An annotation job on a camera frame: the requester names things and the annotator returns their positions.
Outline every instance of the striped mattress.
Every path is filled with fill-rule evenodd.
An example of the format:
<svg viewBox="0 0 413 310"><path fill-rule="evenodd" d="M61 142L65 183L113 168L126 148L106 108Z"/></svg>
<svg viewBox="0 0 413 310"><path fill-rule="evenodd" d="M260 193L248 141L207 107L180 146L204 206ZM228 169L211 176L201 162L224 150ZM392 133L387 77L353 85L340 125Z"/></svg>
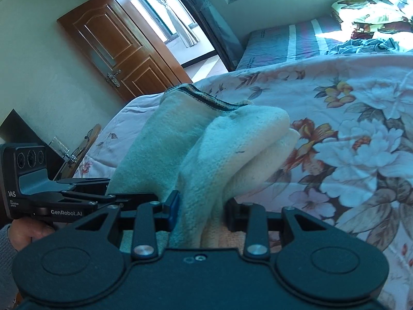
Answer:
<svg viewBox="0 0 413 310"><path fill-rule="evenodd" d="M292 26L252 32L237 70L324 55L342 41L320 34L335 31L341 31L338 22L331 16L324 16Z"/></svg>

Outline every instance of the bedspread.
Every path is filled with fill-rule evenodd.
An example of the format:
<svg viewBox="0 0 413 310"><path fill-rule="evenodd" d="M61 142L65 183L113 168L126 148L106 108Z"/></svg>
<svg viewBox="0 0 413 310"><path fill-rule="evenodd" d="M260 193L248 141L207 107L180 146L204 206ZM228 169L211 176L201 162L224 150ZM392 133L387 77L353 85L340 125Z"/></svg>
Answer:
<svg viewBox="0 0 413 310"><path fill-rule="evenodd" d="M292 205L383 251L380 300L413 307L413 55L322 56L235 71L195 86L218 99L285 109L301 136L282 168L238 197ZM133 100L103 130L77 176L111 176L161 95ZM271 234L272 251L280 249Z"/></svg>

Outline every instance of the dark curtain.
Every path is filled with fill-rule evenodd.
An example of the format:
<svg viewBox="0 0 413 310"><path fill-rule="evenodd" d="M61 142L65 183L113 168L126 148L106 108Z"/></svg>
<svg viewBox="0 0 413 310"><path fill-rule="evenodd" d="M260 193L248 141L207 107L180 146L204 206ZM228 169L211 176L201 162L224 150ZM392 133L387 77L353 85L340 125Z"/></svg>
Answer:
<svg viewBox="0 0 413 310"><path fill-rule="evenodd" d="M244 53L238 38L208 0L181 0L204 31L228 71L234 71Z"/></svg>

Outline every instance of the gray sleeve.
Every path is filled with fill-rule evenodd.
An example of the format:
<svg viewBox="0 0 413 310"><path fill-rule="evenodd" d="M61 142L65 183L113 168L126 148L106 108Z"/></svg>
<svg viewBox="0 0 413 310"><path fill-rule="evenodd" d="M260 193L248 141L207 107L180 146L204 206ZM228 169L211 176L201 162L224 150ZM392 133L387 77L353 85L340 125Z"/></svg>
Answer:
<svg viewBox="0 0 413 310"><path fill-rule="evenodd" d="M0 309L9 307L18 292L12 276L12 264L17 251L9 241L9 227L7 225L0 230Z"/></svg>

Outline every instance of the hand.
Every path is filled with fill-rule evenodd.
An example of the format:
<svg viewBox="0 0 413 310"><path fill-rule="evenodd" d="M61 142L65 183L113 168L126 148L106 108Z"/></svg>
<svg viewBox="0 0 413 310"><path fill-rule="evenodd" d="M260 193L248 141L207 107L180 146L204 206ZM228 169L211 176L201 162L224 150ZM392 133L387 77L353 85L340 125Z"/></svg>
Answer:
<svg viewBox="0 0 413 310"><path fill-rule="evenodd" d="M42 221L24 217L13 220L8 230L8 236L15 250L20 251L31 244L32 239L42 239L53 232L54 229Z"/></svg>

